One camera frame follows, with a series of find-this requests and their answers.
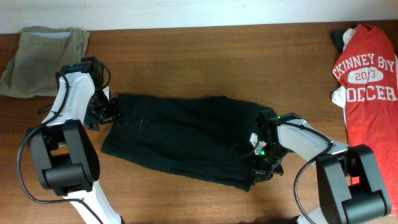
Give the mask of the folded khaki shorts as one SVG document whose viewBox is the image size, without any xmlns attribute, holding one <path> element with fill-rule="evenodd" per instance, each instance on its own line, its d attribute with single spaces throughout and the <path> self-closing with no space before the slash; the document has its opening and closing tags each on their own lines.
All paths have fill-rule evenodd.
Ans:
<svg viewBox="0 0 398 224">
<path fill-rule="evenodd" d="M 1 94 L 14 98 L 55 96 L 55 73 L 85 56 L 90 33 L 77 28 L 33 26 L 21 30 L 19 47 L 1 76 Z"/>
</svg>

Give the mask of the black shorts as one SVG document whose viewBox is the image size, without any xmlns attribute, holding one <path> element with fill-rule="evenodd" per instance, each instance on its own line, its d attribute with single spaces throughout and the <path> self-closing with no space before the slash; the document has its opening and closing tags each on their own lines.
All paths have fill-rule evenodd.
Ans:
<svg viewBox="0 0 398 224">
<path fill-rule="evenodd" d="M 118 96 L 122 118 L 101 151 L 142 167 L 249 191 L 251 162 L 244 157 L 256 119 L 267 106 L 226 96 L 197 99 Z"/>
</svg>

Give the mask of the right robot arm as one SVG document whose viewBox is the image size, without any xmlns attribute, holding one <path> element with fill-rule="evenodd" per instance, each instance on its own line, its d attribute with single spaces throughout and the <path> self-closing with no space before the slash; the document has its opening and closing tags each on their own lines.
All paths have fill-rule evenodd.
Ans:
<svg viewBox="0 0 398 224">
<path fill-rule="evenodd" d="M 294 197 L 301 214 L 292 223 L 365 223 L 391 213 L 392 203 L 379 165 L 367 145 L 335 141 L 295 113 L 276 116 L 271 111 L 262 112 L 256 124 L 259 132 L 249 153 L 252 183 L 283 175 L 281 162 L 290 152 L 306 161 L 294 180 Z M 306 212 L 298 185 L 310 166 L 317 172 L 319 206 Z"/>
</svg>

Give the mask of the dark garment at table corner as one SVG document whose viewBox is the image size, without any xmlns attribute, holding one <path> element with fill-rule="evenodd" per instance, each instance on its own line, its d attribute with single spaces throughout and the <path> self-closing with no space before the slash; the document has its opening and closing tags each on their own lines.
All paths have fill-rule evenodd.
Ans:
<svg viewBox="0 0 398 224">
<path fill-rule="evenodd" d="M 334 43 L 336 49 L 339 51 L 339 53 L 343 52 L 345 43 L 343 40 L 343 35 L 345 31 L 344 30 L 333 30 L 330 32 L 330 38 L 332 42 Z"/>
</svg>

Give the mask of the red soccer t-shirt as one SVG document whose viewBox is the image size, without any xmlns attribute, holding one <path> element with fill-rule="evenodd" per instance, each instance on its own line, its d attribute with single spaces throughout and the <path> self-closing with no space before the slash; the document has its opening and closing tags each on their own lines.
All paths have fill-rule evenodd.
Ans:
<svg viewBox="0 0 398 224">
<path fill-rule="evenodd" d="M 396 216 L 397 56 L 392 42 L 376 26 L 358 24 L 348 29 L 332 74 L 344 89 L 348 142 L 373 150 Z"/>
</svg>

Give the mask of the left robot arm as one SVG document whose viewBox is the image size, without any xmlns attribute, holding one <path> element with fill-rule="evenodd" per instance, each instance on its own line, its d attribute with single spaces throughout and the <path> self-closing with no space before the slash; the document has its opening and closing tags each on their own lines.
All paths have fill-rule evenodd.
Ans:
<svg viewBox="0 0 398 224">
<path fill-rule="evenodd" d="M 39 204 L 71 203 L 85 223 L 124 223 L 99 182 L 100 161 L 87 130 L 122 118 L 111 97 L 109 68 L 96 57 L 82 58 L 55 74 L 58 92 L 49 114 L 28 130 L 17 154 L 17 176 L 27 197 Z M 22 153 L 29 148 L 38 180 L 57 200 L 35 198 L 22 177 Z"/>
</svg>

